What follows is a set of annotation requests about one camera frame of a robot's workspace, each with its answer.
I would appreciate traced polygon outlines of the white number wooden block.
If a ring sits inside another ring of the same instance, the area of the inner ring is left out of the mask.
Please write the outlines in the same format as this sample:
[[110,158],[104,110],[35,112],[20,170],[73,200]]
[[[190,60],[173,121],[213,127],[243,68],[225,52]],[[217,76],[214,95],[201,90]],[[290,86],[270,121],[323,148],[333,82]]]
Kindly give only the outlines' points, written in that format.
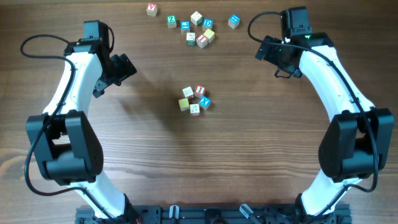
[[184,88],[182,91],[183,91],[184,97],[187,99],[193,99],[195,97],[192,87],[190,87],[190,86]]

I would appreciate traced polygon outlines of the blue X wooden block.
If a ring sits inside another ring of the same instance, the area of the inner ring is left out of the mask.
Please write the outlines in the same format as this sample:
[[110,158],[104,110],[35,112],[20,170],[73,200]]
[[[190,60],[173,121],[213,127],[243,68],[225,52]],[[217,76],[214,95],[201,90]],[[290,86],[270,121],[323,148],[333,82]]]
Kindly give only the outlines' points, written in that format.
[[211,104],[211,100],[206,96],[202,96],[198,104],[203,110],[207,110]]

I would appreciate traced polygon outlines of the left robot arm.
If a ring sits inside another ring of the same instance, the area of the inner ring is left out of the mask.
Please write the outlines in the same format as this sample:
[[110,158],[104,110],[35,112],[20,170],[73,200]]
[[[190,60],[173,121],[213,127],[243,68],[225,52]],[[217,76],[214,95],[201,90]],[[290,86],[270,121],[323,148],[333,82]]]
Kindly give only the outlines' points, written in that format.
[[103,170],[103,148],[88,121],[92,97],[119,86],[137,70],[127,55],[113,55],[113,30],[101,21],[86,21],[83,38],[68,42],[57,90],[42,114],[26,122],[30,141],[24,165],[31,192],[51,197],[76,191],[91,207],[91,217],[77,223],[140,223],[126,194]]

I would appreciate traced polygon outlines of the red I wooden block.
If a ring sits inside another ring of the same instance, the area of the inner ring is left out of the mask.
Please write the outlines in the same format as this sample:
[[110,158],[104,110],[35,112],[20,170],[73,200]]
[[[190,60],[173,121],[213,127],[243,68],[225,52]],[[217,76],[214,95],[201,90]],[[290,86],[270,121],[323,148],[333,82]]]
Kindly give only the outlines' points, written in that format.
[[206,88],[201,85],[197,85],[194,89],[194,95],[197,98],[201,98],[205,95]]

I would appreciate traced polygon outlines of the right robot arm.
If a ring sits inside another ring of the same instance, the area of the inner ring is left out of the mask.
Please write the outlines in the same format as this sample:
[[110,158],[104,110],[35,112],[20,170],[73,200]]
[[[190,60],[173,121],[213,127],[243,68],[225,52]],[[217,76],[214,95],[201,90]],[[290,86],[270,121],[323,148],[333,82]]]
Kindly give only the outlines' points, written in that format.
[[386,164],[394,127],[387,108],[377,108],[356,87],[343,68],[334,43],[314,33],[305,6],[278,12],[281,39],[265,36],[256,53],[285,72],[285,78],[306,76],[330,120],[318,148],[320,171],[298,196],[303,219],[314,222],[333,213],[350,189],[373,192]]

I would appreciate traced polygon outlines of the white red wooden block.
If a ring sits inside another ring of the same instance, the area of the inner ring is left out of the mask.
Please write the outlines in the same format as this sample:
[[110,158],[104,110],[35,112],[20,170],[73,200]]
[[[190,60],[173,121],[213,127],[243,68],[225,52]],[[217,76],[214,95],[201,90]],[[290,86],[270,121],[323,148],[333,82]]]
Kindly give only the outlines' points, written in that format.
[[190,105],[190,115],[191,116],[200,115],[200,106],[199,106],[199,104],[191,104]]

